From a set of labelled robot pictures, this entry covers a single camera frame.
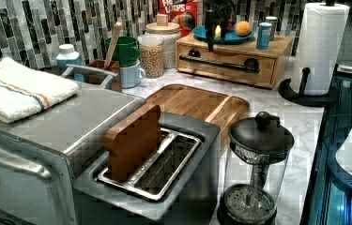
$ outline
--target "wooden spoon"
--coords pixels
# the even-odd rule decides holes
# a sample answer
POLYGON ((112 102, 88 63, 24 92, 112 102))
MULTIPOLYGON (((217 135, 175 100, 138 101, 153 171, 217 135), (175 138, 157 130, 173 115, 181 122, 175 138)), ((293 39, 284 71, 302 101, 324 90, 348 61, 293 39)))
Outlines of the wooden spoon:
POLYGON ((111 42, 109 43, 108 52, 106 53, 105 64, 103 66, 104 69, 107 69, 111 64, 112 56, 114 55, 114 51, 116 48, 116 43, 117 43, 117 40, 119 39, 121 27, 122 27, 121 22, 115 23, 114 32, 112 33, 111 42))

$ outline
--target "striped dish towel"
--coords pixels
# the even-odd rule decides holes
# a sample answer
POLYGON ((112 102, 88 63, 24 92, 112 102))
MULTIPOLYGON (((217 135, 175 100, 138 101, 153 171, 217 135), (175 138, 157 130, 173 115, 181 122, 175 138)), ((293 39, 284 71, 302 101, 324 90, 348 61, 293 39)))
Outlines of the striped dish towel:
POLYGON ((9 124, 42 112, 78 90, 76 82, 4 58, 0 61, 0 120, 9 124))

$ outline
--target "towel stripe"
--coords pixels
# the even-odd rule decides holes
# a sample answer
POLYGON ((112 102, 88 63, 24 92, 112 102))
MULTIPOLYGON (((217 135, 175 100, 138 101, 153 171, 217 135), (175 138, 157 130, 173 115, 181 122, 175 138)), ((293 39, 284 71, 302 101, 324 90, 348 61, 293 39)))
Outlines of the towel stripe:
POLYGON ((48 108, 50 108, 50 106, 51 106, 49 99, 47 99, 47 97, 45 97, 43 94, 29 92, 28 90, 22 89, 21 87, 18 87, 18 86, 14 85, 14 84, 10 84, 10 83, 3 82, 3 81, 1 81, 1 80, 0 80, 0 83, 3 83, 3 84, 5 84, 5 85, 11 86, 11 87, 13 87, 13 88, 15 88, 15 89, 24 91, 24 92, 26 92, 27 94, 30 94, 30 95, 37 95, 37 96, 40 96, 41 98, 43 98, 44 102, 46 103, 45 109, 48 109, 48 108))
POLYGON ((23 93, 21 91, 17 91, 15 89, 12 89, 12 88, 10 88, 8 86, 4 86, 2 84, 0 84, 0 87, 6 88, 8 91, 11 91, 11 92, 15 92, 15 93, 18 93, 18 94, 21 94, 21 95, 24 95, 24 96, 28 96, 28 97, 34 98, 38 102, 38 105, 40 106, 41 111, 44 110, 44 104, 38 97, 33 96, 33 95, 29 95, 29 94, 25 94, 25 93, 23 93))

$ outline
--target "marble countertop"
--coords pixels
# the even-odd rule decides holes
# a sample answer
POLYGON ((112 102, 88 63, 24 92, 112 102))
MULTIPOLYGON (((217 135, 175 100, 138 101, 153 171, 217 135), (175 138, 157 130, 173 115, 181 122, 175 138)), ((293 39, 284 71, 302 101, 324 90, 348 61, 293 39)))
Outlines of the marble countertop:
MULTIPOLYGON (((277 87, 281 81, 291 77, 292 66, 293 58, 291 58, 284 75, 277 79, 278 84, 272 90, 193 76, 179 73, 175 69, 167 69, 162 77, 143 79, 138 86, 124 89, 123 92, 147 98, 165 85, 180 83, 244 98, 250 102, 251 112, 249 116, 255 116, 261 111, 279 116, 281 124, 293 134, 295 144, 287 161, 283 184, 277 201, 276 223, 278 225, 296 225, 299 224, 301 218, 324 109, 300 106, 287 101, 278 94, 277 87)), ((222 151, 219 197, 223 191, 225 158, 226 151, 222 151)), ((219 223, 215 213, 210 225, 216 224, 219 223)))

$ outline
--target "white mug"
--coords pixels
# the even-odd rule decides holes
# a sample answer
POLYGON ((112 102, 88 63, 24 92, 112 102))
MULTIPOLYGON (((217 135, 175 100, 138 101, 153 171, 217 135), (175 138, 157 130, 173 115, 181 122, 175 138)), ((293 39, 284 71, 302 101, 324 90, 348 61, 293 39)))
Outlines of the white mug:
POLYGON ((138 85, 146 76, 145 70, 141 68, 140 61, 130 67, 121 67, 120 76, 122 81, 122 88, 132 88, 138 85))

